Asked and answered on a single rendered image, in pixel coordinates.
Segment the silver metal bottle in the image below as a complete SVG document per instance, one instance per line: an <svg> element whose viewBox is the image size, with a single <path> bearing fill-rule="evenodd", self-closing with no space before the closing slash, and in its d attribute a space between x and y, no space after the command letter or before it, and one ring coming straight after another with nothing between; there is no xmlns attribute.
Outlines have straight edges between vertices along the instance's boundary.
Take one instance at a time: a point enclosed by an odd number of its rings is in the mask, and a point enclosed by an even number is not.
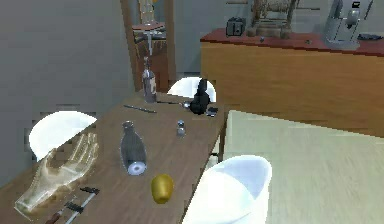
<svg viewBox="0 0 384 224"><path fill-rule="evenodd" d="M147 103L155 103L156 96L156 78L154 72L150 69L150 60L144 57L144 70L142 73L142 83L144 90L144 99Z"/></svg>

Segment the clear glass bottle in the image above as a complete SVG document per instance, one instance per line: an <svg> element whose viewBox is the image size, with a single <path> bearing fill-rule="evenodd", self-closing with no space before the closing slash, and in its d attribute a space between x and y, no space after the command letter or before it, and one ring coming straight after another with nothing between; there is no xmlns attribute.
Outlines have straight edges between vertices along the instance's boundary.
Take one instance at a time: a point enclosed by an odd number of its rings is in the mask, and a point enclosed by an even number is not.
<svg viewBox="0 0 384 224"><path fill-rule="evenodd" d="M120 155L124 168L131 176L142 175L147 168L146 149L141 137L131 121L122 124L123 136L120 143Z"/></svg>

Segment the silver spoon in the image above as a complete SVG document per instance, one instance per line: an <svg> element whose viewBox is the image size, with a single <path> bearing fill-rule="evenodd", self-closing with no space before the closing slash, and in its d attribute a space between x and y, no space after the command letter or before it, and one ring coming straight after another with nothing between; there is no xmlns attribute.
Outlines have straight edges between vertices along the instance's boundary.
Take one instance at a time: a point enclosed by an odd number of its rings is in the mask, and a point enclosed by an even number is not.
<svg viewBox="0 0 384 224"><path fill-rule="evenodd" d="M189 101L183 101L183 102L171 102L171 101L157 101L156 103L159 104L170 104L170 105L180 105L182 108L190 108L190 102Z"/></svg>

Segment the brown wooden dining table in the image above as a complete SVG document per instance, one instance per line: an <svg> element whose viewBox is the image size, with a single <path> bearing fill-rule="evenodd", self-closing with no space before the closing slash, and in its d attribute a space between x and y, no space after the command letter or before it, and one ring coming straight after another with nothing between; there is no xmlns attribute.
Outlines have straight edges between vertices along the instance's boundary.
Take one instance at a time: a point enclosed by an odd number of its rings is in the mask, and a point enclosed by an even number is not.
<svg viewBox="0 0 384 224"><path fill-rule="evenodd" d="M160 93L160 101L182 102L178 96ZM157 113L125 108L132 105ZM35 168L22 173L0 188L0 224L44 224L71 198L83 202L88 194L83 186L100 190L73 224L181 224L185 210L225 123L225 107L219 103L214 117L195 115L180 105L147 104L141 93L125 99L85 129L98 136L99 152L89 175L71 189L36 210L27 220L14 209L14 202L30 186ZM186 134L177 135L177 121L185 122ZM131 121L141 136L147 153L147 169L130 176L120 159L122 123ZM157 204L151 194L151 181L168 174L174 182L170 200Z"/></svg>

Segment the grey table knife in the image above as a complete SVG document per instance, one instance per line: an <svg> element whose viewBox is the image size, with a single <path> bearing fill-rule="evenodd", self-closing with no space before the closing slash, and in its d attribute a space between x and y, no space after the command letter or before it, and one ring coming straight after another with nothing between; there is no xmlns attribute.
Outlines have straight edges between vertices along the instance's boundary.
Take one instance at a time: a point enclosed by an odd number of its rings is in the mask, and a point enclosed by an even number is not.
<svg viewBox="0 0 384 224"><path fill-rule="evenodd" d="M154 110L149 110L149 109L146 109L146 108L141 108L141 107L137 107L137 106L132 106L132 105L123 105L125 108L130 108L130 109L134 109L134 110L139 110L139 111L143 111L143 112L146 112L146 113L157 113L156 111Z"/></svg>

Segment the brown table with red top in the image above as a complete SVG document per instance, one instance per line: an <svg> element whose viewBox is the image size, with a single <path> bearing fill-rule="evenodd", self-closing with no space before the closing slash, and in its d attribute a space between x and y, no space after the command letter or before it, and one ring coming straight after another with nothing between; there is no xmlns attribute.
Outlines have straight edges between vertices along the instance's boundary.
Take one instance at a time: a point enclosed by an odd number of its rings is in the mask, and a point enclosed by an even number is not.
<svg viewBox="0 0 384 224"><path fill-rule="evenodd" d="M132 29L136 53L136 77L138 78L135 86L142 86L144 57L148 56L150 58L150 68L156 77L156 90L166 93L168 91L169 74L165 23L133 25Z"/></svg>

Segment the yellow green apple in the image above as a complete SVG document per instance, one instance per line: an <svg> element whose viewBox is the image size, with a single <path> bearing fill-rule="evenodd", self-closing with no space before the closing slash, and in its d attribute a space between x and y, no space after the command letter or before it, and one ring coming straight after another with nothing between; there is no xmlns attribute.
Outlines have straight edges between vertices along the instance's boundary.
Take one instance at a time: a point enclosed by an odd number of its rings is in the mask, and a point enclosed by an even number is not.
<svg viewBox="0 0 384 224"><path fill-rule="evenodd" d="M174 182L168 174L155 176L151 181L151 194L157 204L167 203L173 193Z"/></svg>

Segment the black toaster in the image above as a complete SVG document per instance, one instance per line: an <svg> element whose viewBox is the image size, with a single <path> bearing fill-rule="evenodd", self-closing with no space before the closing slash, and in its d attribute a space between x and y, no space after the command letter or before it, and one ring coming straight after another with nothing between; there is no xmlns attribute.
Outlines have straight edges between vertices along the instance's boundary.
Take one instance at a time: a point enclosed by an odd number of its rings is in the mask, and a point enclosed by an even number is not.
<svg viewBox="0 0 384 224"><path fill-rule="evenodd" d="M232 17L227 21L226 35L241 36L246 27L246 19L241 17Z"/></svg>

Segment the wooden counter with red top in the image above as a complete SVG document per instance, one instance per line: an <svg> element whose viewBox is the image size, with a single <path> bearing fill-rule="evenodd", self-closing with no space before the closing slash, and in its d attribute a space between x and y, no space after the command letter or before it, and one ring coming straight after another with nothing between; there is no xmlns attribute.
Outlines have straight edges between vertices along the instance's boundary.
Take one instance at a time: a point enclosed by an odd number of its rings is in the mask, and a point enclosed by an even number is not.
<svg viewBox="0 0 384 224"><path fill-rule="evenodd" d="M288 39L200 39L201 75L229 109L384 137L384 38L327 48L314 33Z"/></svg>

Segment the brown wooden rack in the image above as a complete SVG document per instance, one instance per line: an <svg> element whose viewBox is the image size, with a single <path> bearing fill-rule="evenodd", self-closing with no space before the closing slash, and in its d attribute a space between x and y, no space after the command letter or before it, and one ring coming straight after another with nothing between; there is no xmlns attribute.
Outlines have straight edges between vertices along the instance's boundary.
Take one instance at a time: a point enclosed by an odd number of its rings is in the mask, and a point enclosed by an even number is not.
<svg viewBox="0 0 384 224"><path fill-rule="evenodd" d="M246 35L289 39L296 2L297 0L248 0L251 14Z"/></svg>

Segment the white and black utensil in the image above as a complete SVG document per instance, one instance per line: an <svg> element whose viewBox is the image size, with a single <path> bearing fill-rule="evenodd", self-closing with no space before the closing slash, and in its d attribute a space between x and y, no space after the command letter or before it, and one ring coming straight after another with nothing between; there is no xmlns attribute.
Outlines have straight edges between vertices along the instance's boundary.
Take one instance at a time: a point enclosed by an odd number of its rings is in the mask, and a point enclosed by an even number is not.
<svg viewBox="0 0 384 224"><path fill-rule="evenodd" d="M80 204L75 204L72 201L67 202L64 207L72 211L72 215L70 218L65 222L65 224L72 224L72 222L75 220L75 218L81 214L87 204L96 196L99 194L100 190L93 187L82 187L81 191L87 192L89 196Z"/></svg>

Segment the clear glass hand statue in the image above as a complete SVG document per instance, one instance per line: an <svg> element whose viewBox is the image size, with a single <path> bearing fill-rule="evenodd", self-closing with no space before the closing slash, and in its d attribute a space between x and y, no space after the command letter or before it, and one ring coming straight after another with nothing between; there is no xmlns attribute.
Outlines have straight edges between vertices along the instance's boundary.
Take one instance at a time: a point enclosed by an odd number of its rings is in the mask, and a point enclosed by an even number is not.
<svg viewBox="0 0 384 224"><path fill-rule="evenodd" d="M92 132L82 134L69 159L60 167L53 167L51 162L57 149L52 149L41 160L30 187L15 202L14 208L27 216L62 188L71 189L75 181L90 171L97 160L98 150L97 135Z"/></svg>

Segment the dark flat pan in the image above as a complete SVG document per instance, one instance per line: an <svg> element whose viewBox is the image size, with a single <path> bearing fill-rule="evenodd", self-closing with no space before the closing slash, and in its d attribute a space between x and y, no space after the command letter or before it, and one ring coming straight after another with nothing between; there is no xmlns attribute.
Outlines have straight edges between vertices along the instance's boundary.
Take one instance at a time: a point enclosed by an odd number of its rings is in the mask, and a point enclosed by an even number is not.
<svg viewBox="0 0 384 224"><path fill-rule="evenodd" d="M376 34L368 34L368 33L361 33L358 35L358 40L363 41L376 41L384 39L384 36L376 35Z"/></svg>

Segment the brown wooden door frame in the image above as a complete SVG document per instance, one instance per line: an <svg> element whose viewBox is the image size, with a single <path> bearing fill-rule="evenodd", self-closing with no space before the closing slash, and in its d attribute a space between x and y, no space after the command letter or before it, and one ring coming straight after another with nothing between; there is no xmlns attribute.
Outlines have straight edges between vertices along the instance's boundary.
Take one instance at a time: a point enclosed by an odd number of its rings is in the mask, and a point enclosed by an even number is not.
<svg viewBox="0 0 384 224"><path fill-rule="evenodd" d="M131 64L132 77L129 78L133 91L141 91L143 86L136 87L136 53L133 36L133 25L153 25L164 22L167 40L167 58L169 84L168 90L176 82L175 43L174 43L174 0L119 0L123 17L124 33Z"/></svg>

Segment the brown handled knife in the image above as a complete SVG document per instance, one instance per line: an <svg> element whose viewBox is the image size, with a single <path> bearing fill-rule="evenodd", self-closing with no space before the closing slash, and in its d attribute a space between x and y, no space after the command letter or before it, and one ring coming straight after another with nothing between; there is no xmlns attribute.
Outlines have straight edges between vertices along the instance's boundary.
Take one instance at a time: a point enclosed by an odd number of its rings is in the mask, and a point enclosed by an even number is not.
<svg viewBox="0 0 384 224"><path fill-rule="evenodd" d="M45 222L45 224L55 224L55 223L60 219L60 217L62 216L63 211L64 211L66 208L68 208L69 205L70 205L71 203L72 203L72 201L68 201L68 202L64 205L64 207L63 207L61 210L59 210L59 211L57 211L56 213L54 213L54 214L51 216L51 218Z"/></svg>

